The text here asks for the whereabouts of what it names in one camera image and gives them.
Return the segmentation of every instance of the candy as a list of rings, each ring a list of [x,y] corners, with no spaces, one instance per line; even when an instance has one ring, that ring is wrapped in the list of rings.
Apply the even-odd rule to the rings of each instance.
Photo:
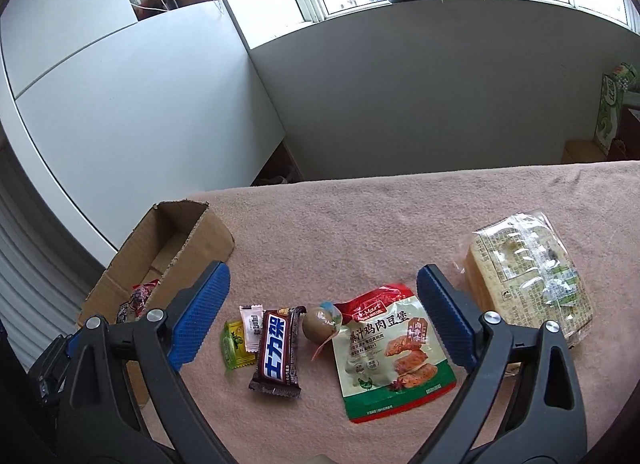
[[[264,311],[258,365],[249,389],[274,396],[300,396],[296,350],[300,314],[305,312],[305,307]]]
[[[255,354],[250,354],[244,349],[244,330],[241,321],[225,322],[220,344],[226,368],[229,370],[255,363]]]
[[[341,325],[342,313],[332,303],[325,301],[319,307],[309,309],[302,319],[302,332],[309,341],[318,345],[312,361],[318,357],[324,345],[338,335]]]
[[[160,280],[155,279],[147,283],[141,283],[140,285],[134,285],[129,301],[120,305],[118,314],[116,316],[116,323],[125,323],[127,321],[135,321],[145,311],[146,301],[151,296],[151,293],[158,285]]]
[[[244,325],[244,348],[247,352],[257,352],[260,348],[262,314],[262,305],[240,306],[240,317]]]

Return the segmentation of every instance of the white candy wrapper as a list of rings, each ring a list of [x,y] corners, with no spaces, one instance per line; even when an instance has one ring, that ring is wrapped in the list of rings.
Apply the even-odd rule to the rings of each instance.
[[[263,313],[262,305],[240,306],[240,317],[244,327],[244,350],[247,352],[257,352],[260,348]]]

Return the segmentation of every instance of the chocolate bar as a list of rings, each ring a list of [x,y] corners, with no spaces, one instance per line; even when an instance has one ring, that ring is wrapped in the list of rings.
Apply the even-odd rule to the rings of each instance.
[[[274,396],[300,396],[296,350],[300,314],[305,312],[302,306],[264,311],[258,365],[249,389]]]

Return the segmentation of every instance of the cabinet door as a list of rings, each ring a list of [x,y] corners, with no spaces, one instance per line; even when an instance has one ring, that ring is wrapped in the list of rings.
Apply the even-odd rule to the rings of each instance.
[[[0,39],[14,97],[78,50],[136,21],[129,0],[10,0]]]
[[[213,1],[98,41],[16,103],[53,176],[116,247],[154,203],[250,185],[284,137]]]

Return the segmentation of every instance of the cardboard box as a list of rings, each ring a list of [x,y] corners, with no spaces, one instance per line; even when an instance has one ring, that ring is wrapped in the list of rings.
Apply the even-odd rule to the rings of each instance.
[[[183,288],[191,287],[213,260],[226,261],[234,239],[209,203],[182,200],[153,206],[124,242],[84,302],[82,326],[95,314],[115,323],[132,287],[158,278],[146,307],[164,308]],[[148,392],[136,362],[127,365],[138,404]]]
[[[561,164],[604,162],[606,157],[592,140],[568,140],[564,144]]]

